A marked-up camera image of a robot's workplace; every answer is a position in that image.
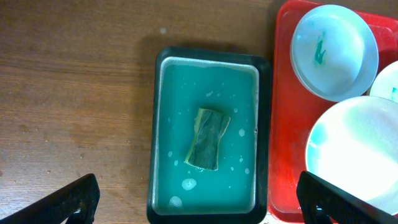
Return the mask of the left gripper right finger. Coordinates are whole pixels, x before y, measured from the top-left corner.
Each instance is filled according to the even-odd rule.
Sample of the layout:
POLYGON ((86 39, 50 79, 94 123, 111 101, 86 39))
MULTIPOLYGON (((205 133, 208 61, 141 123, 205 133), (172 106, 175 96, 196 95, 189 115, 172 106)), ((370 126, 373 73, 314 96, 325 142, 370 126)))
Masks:
POLYGON ((397 224, 397 218, 303 171, 296 194, 305 224, 397 224))

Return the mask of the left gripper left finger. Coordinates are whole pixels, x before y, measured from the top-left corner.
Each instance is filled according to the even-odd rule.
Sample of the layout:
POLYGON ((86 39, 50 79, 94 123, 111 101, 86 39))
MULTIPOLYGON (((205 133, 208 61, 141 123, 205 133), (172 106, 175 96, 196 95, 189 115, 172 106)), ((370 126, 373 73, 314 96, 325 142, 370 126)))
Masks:
POLYGON ((94 174, 86 174, 39 201, 1 219, 3 224, 92 224, 100 199, 94 174))

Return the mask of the green yellow sponge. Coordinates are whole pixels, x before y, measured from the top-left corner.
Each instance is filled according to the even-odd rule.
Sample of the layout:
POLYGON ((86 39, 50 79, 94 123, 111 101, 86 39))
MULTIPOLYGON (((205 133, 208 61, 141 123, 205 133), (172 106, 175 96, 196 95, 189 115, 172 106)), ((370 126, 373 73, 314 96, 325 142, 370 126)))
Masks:
POLYGON ((198 169, 218 170, 220 141, 230 121, 231 118, 226 113, 200 108, 185 163, 198 169))

